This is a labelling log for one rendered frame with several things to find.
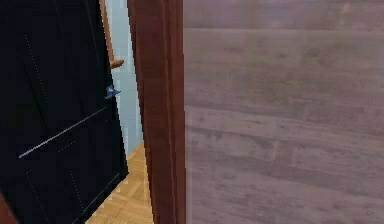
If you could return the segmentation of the black room door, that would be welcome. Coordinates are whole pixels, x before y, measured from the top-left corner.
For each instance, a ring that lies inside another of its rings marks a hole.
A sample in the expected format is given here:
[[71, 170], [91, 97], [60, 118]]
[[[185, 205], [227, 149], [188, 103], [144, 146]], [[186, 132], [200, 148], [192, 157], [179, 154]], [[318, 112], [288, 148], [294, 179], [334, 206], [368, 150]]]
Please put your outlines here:
[[99, 0], [0, 0], [0, 193], [18, 224], [85, 224], [127, 164]]

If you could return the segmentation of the reddish brown door frame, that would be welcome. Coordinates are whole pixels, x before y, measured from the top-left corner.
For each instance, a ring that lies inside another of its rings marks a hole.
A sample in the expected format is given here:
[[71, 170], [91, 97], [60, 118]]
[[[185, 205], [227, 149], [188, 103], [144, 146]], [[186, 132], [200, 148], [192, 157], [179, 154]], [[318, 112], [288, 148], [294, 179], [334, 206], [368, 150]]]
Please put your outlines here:
[[186, 223], [183, 0], [127, 0], [154, 224]]

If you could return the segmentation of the brown wooden window frame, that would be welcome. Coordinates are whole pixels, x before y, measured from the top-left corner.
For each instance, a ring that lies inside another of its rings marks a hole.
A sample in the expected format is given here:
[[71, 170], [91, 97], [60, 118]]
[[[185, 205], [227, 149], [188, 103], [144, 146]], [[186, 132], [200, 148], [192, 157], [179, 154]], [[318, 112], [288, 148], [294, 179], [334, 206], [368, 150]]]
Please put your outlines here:
[[110, 63], [110, 68], [115, 69], [115, 68], [121, 67], [124, 64], [124, 61], [123, 60], [117, 60], [114, 57], [105, 0], [99, 0], [99, 5], [100, 5], [100, 10], [101, 10], [101, 17], [102, 17], [104, 34], [105, 34], [106, 46], [107, 46], [107, 50], [108, 50], [108, 59], [109, 59], [109, 63]]

